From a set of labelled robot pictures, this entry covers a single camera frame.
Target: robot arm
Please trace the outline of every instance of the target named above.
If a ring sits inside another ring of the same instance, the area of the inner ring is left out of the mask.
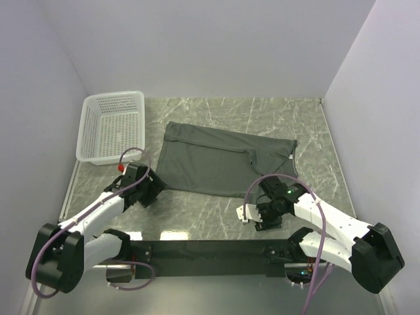
[[[357,282],[372,293],[378,293],[404,267],[405,262],[390,232],[383,224],[375,226],[354,219],[316,196],[300,184],[287,187],[278,178],[267,178],[260,187],[270,199],[259,205],[247,204],[247,218],[255,221],[257,230],[281,226],[282,215],[290,213],[322,227],[319,203],[326,219],[326,233],[321,259],[351,272]],[[243,218],[243,207],[237,209]],[[315,257],[321,235],[308,229],[299,240],[299,247],[308,257]]]
[[[117,177],[109,187],[105,188],[100,197],[85,210],[59,225],[44,225],[35,239],[26,269],[26,277],[31,278],[35,258],[41,248],[55,234],[72,222],[77,222],[77,225],[61,235],[46,250],[37,265],[37,282],[67,293],[79,283],[83,273],[93,266],[107,259],[131,259],[130,236],[126,233],[108,229],[100,237],[94,240],[92,238],[104,225],[122,214],[134,203],[139,202],[147,207],[156,200],[156,196],[163,189],[166,189],[166,185],[153,171],[150,171],[139,185],[102,203],[100,207],[84,219],[79,220],[79,218],[92,205],[102,202],[113,191],[136,182],[145,174],[146,170],[147,166],[143,164],[128,164],[124,174]]]

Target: white wall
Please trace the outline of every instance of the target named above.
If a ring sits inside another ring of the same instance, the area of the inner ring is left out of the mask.
[[[38,3],[0,5],[0,313],[15,315],[38,229],[54,222],[87,96]]]
[[[374,0],[38,0],[89,94],[321,97]]]
[[[388,225],[406,267],[390,288],[420,308],[420,2],[377,0],[325,98],[357,214]]]

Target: marble floor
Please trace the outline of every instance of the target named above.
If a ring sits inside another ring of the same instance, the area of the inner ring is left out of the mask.
[[[328,203],[355,216],[319,98],[147,98],[146,149],[156,169],[169,121],[191,123],[265,137],[297,139],[299,178]],[[78,163],[62,219],[94,201],[119,175],[116,165]],[[109,226],[145,240],[225,240],[288,238],[306,221],[286,215],[281,229],[256,232],[236,215],[240,199],[164,191],[147,209],[135,205]]]

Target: gray cloth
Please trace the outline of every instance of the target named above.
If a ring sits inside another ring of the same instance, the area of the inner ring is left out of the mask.
[[[169,189],[243,198],[261,175],[296,177],[296,140],[234,133],[170,121],[156,173]],[[249,201],[262,192],[253,190]]]

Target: laundry basket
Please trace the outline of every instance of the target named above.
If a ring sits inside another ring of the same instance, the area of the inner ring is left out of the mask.
[[[95,165],[117,163],[132,146],[144,149],[144,95],[140,91],[104,93],[83,102],[76,158]],[[131,151],[123,161],[139,159]]]

